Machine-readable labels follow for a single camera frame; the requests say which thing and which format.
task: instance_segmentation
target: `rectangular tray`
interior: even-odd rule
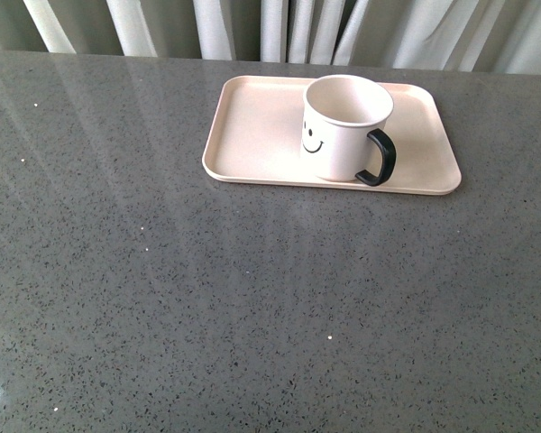
[[[202,162],[225,182],[443,195],[461,172],[433,97],[417,86],[381,83],[395,102],[385,132],[397,149],[390,179],[379,187],[359,180],[331,182],[299,162],[303,90],[312,78],[241,76],[228,80],[216,109]],[[379,172],[381,157],[368,169]]]

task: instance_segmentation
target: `mug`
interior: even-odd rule
[[[356,178],[372,187],[389,179],[397,153],[382,131],[393,111],[393,99],[385,88],[367,78],[329,75],[312,81],[303,99],[300,156],[311,172],[331,181]],[[369,142],[381,151],[378,175],[366,170]]]

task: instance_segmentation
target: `mug rim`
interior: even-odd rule
[[[328,115],[324,115],[323,113],[318,111],[308,100],[309,89],[311,89],[316,83],[319,83],[321,81],[328,81],[330,79],[338,79],[338,78],[344,78],[346,80],[352,80],[352,81],[361,81],[363,83],[367,83],[370,86],[377,88],[381,92],[381,94],[384,95],[384,97],[387,99],[386,101],[387,105],[390,106],[386,112],[387,114],[382,116],[381,118],[376,118],[375,120],[369,121],[369,122],[345,122],[343,120],[338,120]],[[390,95],[390,92],[386,88],[384,88],[381,84],[365,77],[360,77],[358,75],[350,75],[350,74],[324,75],[323,77],[314,79],[305,87],[305,91],[303,93],[303,100],[305,102],[305,106],[310,108],[315,114],[320,116],[324,121],[328,122],[329,124],[334,124],[334,125],[344,126],[344,127],[351,127],[351,128],[364,128],[364,127],[380,124],[389,118],[389,116],[392,114],[395,107],[395,102],[392,96]]]

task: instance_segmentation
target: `curtain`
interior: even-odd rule
[[[0,0],[0,50],[541,74],[541,0]]]

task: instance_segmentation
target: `black handle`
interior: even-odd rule
[[[381,151],[381,172],[379,173],[379,176],[375,176],[374,174],[369,173],[367,170],[363,170],[355,174],[354,177],[360,180],[362,183],[366,183],[371,187],[376,187],[377,185],[389,180],[390,175],[395,168],[397,152],[395,151],[393,141],[381,129],[373,129],[367,134],[367,137],[373,140]]]

